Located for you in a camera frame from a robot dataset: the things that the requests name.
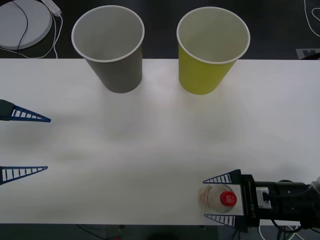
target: bottle cap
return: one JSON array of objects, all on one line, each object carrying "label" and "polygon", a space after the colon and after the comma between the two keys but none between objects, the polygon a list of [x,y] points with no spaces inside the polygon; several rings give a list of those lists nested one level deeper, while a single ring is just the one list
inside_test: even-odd
[{"label": "bottle cap", "polygon": [[232,191],[224,191],[220,195],[220,201],[224,206],[233,207],[237,203],[237,196]]}]

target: yellow paper cup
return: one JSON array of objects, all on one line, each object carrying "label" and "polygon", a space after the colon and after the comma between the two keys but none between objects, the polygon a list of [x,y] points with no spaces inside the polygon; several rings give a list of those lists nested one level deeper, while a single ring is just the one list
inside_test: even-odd
[{"label": "yellow paper cup", "polygon": [[179,81],[192,94],[211,93],[250,44],[245,22],[219,7],[188,12],[176,29]]}]

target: white tabletop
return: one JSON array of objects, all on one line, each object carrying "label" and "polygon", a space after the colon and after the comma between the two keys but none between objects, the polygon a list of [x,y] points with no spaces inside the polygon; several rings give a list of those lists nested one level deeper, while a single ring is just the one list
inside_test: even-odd
[{"label": "white tabletop", "polygon": [[144,59],[125,94],[83,59],[0,59],[0,73],[0,99],[52,119],[0,122],[0,166],[48,166],[0,186],[0,223],[203,225],[210,177],[320,175],[319,61],[238,60],[207,95],[181,87],[176,59]]}]

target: white cable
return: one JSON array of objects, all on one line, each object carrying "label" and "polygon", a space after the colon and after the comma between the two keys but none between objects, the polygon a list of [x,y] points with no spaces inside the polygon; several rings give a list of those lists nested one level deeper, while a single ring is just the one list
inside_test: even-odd
[{"label": "white cable", "polygon": [[[60,18],[61,18],[61,26],[60,26],[60,30],[59,30],[58,36],[57,36],[57,38],[56,38],[57,24],[56,24],[55,16],[53,16],[53,14],[52,14],[51,11],[49,11],[49,12],[50,12],[51,17],[52,17],[53,22],[54,22],[54,38],[53,38],[53,43],[52,43],[52,46],[51,46],[50,50],[49,50],[45,55],[43,55],[43,56],[38,56],[38,57],[28,57],[28,56],[26,56],[26,55],[24,55],[24,54],[22,54],[22,53],[20,53],[20,52],[18,53],[19,55],[21,55],[21,56],[23,56],[23,57],[25,57],[25,58],[27,58],[27,59],[42,59],[42,58],[44,58],[45,56],[47,56],[47,55],[51,52],[51,50],[52,50],[52,48],[53,48],[53,49],[54,49],[54,53],[55,53],[55,58],[56,58],[56,59],[58,58],[58,54],[57,54],[55,45],[56,45],[56,43],[57,43],[57,41],[58,41],[58,38],[59,38],[59,35],[60,35],[60,32],[61,32],[61,29],[62,29],[62,23],[63,23],[63,21],[62,21],[61,15],[59,15]],[[1,49],[1,50],[4,50],[4,51],[7,51],[7,52],[11,52],[11,53],[17,54],[16,51],[12,51],[12,50],[5,49],[5,48],[2,48],[2,47],[0,47],[0,49]]]},{"label": "white cable", "polygon": [[260,226],[260,225],[259,225],[259,227],[258,227],[258,230],[259,230],[259,234],[260,234],[260,237],[262,238],[262,240],[266,240],[266,239],[264,238],[264,236],[262,236],[261,226]]},{"label": "white cable", "polygon": [[54,50],[54,53],[55,53],[55,56],[56,58],[58,59],[58,53],[56,51],[56,43],[58,42],[58,39],[60,37],[60,33],[61,33],[61,29],[62,29],[62,25],[64,24],[64,20],[62,19],[62,16],[60,14],[58,14],[58,16],[61,18],[61,26],[60,26],[60,30],[59,30],[59,33],[58,33],[58,36],[56,37],[56,40],[53,44],[53,50]]},{"label": "white cable", "polygon": [[301,240],[305,240],[302,236],[300,236],[298,233],[294,233],[294,234],[292,234],[292,236],[288,239],[288,240],[291,240],[294,236],[297,236],[298,238],[300,238]]},{"label": "white cable", "polygon": [[[308,23],[310,30],[311,30],[315,35],[317,35],[318,37],[320,37],[320,35],[317,34],[317,33],[311,28],[311,25],[310,25],[310,22],[309,22],[309,19],[308,19],[308,15],[307,15],[306,0],[303,0],[303,1],[304,1],[304,14],[305,14],[306,22]],[[317,19],[317,20],[320,22],[320,19],[317,18],[317,17],[315,16],[315,14],[314,14],[314,10],[317,10],[317,9],[320,9],[320,8],[316,7],[316,8],[314,8],[314,9],[312,9],[311,13],[312,13],[312,15],[315,17],[315,19]]]},{"label": "white cable", "polygon": [[[287,226],[291,231],[293,231],[294,229],[292,228],[292,227],[290,227],[290,226]],[[260,237],[262,238],[262,240],[266,240],[265,238],[264,238],[264,236],[262,236],[262,233],[261,233],[261,226],[259,225],[259,227],[258,227],[258,230],[259,230],[259,234],[260,234]],[[291,240],[291,239],[293,239],[294,238],[294,236],[297,236],[298,238],[300,238],[301,240],[305,240],[302,236],[300,236],[298,233],[293,233],[292,235],[291,235],[291,237],[290,238],[288,238],[287,240]]]}]

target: dark floor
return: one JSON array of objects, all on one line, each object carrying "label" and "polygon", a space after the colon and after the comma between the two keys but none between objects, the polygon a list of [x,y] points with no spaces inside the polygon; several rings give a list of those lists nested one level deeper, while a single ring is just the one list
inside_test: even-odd
[{"label": "dark floor", "polygon": [[[119,236],[121,240],[231,240],[234,230],[227,226],[152,226],[126,225],[120,230],[118,225],[81,225],[88,231],[105,239]],[[277,239],[278,230],[274,226],[262,226],[266,240]],[[166,236],[157,238],[155,234]],[[305,240],[318,240],[320,235],[311,230],[302,230],[299,235]],[[0,224],[1,240],[98,240],[72,224]],[[240,234],[241,240],[259,240],[257,228]]]},{"label": "dark floor", "polygon": [[[9,0],[0,0],[0,6]],[[144,22],[143,57],[147,59],[177,59],[176,29],[180,19],[189,11],[214,6],[230,10],[247,24],[251,43],[243,59],[296,60],[296,49],[319,49],[320,37],[308,27],[304,0],[54,0],[60,7],[63,28],[56,44],[59,58],[80,58],[71,42],[71,31],[85,12],[103,5],[120,5],[135,11]],[[310,24],[320,34],[320,22],[311,14],[320,7],[319,0],[306,0]],[[320,18],[320,10],[314,11]],[[56,17],[60,27],[60,18]],[[51,47],[54,27],[35,46],[21,50],[29,57],[43,56]],[[16,58],[11,52],[0,50],[0,58]],[[54,58],[51,51],[46,58]]]}]

